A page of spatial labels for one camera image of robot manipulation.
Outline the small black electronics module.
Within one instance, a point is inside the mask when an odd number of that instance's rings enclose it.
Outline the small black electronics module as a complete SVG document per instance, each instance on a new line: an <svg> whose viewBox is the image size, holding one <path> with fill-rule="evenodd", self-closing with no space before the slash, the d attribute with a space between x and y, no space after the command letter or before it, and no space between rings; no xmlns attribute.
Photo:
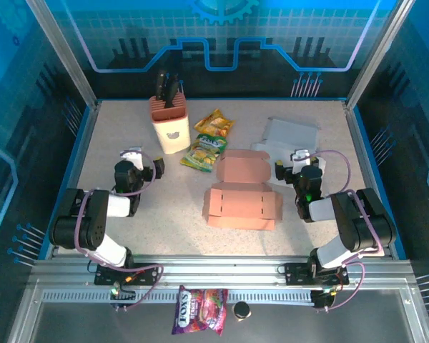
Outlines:
<svg viewBox="0 0 429 343"><path fill-rule="evenodd" d="M338 287L330 287L322 290L312 290L310 292L313 308L316 310L327 311L335 303L336 295L339 291Z"/></svg>
<svg viewBox="0 0 429 343"><path fill-rule="evenodd" d="M118 312L120 309L123 309L124 311L127 310L127 307L129 304L122 304L119 303L119 301L126 301L126 300L135 300L136 299L136 292L126 290L122 284L119 282L115 282L113 284L113 287L110 289L110 300L112 303L110 304L115 312Z"/></svg>

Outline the purple Fox's berries candy bag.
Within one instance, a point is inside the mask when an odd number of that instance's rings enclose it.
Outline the purple Fox's berries candy bag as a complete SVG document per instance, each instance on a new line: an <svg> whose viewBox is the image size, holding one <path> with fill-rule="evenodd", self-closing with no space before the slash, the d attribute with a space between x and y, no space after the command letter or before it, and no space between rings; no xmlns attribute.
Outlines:
<svg viewBox="0 0 429 343"><path fill-rule="evenodd" d="M172 335L213 330L222 335L227 317L227 289L179 286Z"/></svg>

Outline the aluminium cross rail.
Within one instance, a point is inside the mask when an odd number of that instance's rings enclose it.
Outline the aluminium cross rail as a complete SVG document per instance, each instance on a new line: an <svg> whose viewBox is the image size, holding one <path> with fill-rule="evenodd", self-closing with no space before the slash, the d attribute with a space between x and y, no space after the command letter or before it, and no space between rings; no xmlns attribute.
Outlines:
<svg viewBox="0 0 429 343"><path fill-rule="evenodd" d="M275 289L285 288L285 276L278 272L285 263L305 263L306 257L291 256L158 256L143 255L135 260L154 262L164 267L157 285L160 289L188 288ZM363 258L363 289L396 289L416 283L409 261L389 258ZM87 259L81 255L61 254L37 261L28 285L41 288L90 287L94 275L87 271Z"/></svg>

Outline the blue edged side rail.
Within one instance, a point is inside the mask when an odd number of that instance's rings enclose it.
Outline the blue edged side rail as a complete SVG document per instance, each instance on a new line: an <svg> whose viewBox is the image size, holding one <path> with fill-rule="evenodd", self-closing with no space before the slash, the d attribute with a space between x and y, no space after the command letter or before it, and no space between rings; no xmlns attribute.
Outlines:
<svg viewBox="0 0 429 343"><path fill-rule="evenodd" d="M94 126L97 121L101 104L95 110L86 108L83 114L81 126L79 127L77 137L75 139L71 155L69 157L68 164L64 177L61 181L59 193L54 204L53 212L49 220L48 229L46 231L41 249L39 251L38 260L45 260L51 257L53 251L53 245L49 241L49 232L52 224L55 222L57 212L64 198L64 194L67 188L76 188L79 181L84 160L87 155L89 143L94 131Z"/></svg>
<svg viewBox="0 0 429 343"><path fill-rule="evenodd" d="M396 224L360 112L357 107L351 109L345 105L344 108L365 185L375 190L393 223Z"/></svg>

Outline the white paper box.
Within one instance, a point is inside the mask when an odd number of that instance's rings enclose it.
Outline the white paper box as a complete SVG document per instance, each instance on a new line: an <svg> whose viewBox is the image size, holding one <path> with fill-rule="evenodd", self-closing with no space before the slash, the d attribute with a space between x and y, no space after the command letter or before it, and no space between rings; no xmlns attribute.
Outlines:
<svg viewBox="0 0 429 343"><path fill-rule="evenodd" d="M310 154L317 151L318 135L317 124L272 116L267 121L262 140L252 143L250 149L267 152L272 166L276 161L281 161L284 167L291 167L291 155L296 150L308 150Z"/></svg>

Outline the yellow candy bag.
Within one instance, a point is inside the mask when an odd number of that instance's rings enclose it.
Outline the yellow candy bag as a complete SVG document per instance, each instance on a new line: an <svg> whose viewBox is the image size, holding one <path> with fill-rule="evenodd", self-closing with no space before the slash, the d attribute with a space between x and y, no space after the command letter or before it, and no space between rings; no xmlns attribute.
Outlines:
<svg viewBox="0 0 429 343"><path fill-rule="evenodd" d="M209 116L197 122L194 129L200 134L226 138L234 124L234 120L225 118L220 109L215 109Z"/></svg>

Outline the pink paper box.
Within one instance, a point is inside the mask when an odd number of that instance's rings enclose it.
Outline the pink paper box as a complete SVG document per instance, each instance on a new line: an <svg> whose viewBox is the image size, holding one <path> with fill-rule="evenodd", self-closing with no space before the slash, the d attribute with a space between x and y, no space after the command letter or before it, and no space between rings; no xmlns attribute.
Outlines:
<svg viewBox="0 0 429 343"><path fill-rule="evenodd" d="M227 149L216 166L218 182L204 193L202 215L218 228L273 230L282 220L283 196L268 184L270 155Z"/></svg>

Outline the green Fox's candy bag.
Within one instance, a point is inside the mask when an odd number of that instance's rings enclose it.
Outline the green Fox's candy bag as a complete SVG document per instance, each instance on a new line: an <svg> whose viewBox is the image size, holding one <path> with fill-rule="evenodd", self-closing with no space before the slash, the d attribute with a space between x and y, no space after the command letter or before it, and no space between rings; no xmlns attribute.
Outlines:
<svg viewBox="0 0 429 343"><path fill-rule="evenodd" d="M210 173L217 157L225 150L227 140L222 136L199 134L180 164L201 172Z"/></svg>

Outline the black round cap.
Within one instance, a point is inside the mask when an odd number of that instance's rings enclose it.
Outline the black round cap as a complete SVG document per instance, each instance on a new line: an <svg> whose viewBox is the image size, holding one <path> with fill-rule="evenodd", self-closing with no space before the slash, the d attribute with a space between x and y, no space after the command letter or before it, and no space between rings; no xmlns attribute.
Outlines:
<svg viewBox="0 0 429 343"><path fill-rule="evenodd" d="M232 313L238 322L251 316L251 309L248 303L244 301L237 302L232 307Z"/></svg>

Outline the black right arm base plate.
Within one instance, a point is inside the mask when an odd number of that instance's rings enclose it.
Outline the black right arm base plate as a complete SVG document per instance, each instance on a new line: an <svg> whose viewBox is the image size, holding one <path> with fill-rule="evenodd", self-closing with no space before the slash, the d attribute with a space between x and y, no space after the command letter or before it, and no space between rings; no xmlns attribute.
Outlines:
<svg viewBox="0 0 429 343"><path fill-rule="evenodd" d="M350 283L346 268L325 269L314 262L286 263L283 265L287 286L347 286Z"/></svg>

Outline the black handled knife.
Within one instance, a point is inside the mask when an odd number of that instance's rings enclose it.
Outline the black handled knife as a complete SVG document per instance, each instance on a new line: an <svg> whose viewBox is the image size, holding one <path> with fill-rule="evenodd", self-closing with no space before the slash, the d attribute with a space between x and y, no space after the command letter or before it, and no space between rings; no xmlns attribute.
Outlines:
<svg viewBox="0 0 429 343"><path fill-rule="evenodd" d="M164 90L163 90L163 99L164 99L164 107L172 108L173 99L177 95L179 89L179 79L176 74L167 73L166 79L164 81Z"/></svg>
<svg viewBox="0 0 429 343"><path fill-rule="evenodd" d="M164 87L167 80L167 72L165 70L159 70L157 73L155 99L162 100L164 96Z"/></svg>

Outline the cream knife block pink top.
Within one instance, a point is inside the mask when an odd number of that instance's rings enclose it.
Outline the cream knife block pink top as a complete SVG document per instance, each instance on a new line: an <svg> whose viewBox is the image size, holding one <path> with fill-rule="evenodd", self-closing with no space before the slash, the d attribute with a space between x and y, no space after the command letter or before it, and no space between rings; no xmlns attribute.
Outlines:
<svg viewBox="0 0 429 343"><path fill-rule="evenodd" d="M165 154L174 154L187 149L191 144L186 98L177 92L174 105L165 108L164 100L149 99L150 117L161 148Z"/></svg>

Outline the aluminium frame post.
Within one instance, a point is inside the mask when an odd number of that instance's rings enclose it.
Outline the aluminium frame post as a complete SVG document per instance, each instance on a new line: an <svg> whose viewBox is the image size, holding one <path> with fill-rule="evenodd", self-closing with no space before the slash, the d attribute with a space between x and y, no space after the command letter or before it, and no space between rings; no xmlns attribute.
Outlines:
<svg viewBox="0 0 429 343"><path fill-rule="evenodd" d="M401 26L407 19L415 0L397 0L388 20L382 28L366 62L358 74L346 101L346 109L352 111L363 95L381 61L390 49Z"/></svg>
<svg viewBox="0 0 429 343"><path fill-rule="evenodd" d="M98 106L97 98L45 0L25 1L84 102L91 111L95 111Z"/></svg>

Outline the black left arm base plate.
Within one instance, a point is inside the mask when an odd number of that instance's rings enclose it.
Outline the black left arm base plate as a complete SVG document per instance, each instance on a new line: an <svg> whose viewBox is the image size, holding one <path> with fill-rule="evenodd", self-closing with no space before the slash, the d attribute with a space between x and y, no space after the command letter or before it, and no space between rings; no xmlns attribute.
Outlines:
<svg viewBox="0 0 429 343"><path fill-rule="evenodd" d="M140 272L131 272L131 269L148 267L149 264L133 263L124 267L127 272L120 272L103 266L96 266L95 269L87 267L87 271L94 275L94 284L101 286L113 286L115 283L121 286L152 286L157 281L159 267L146 269Z"/></svg>

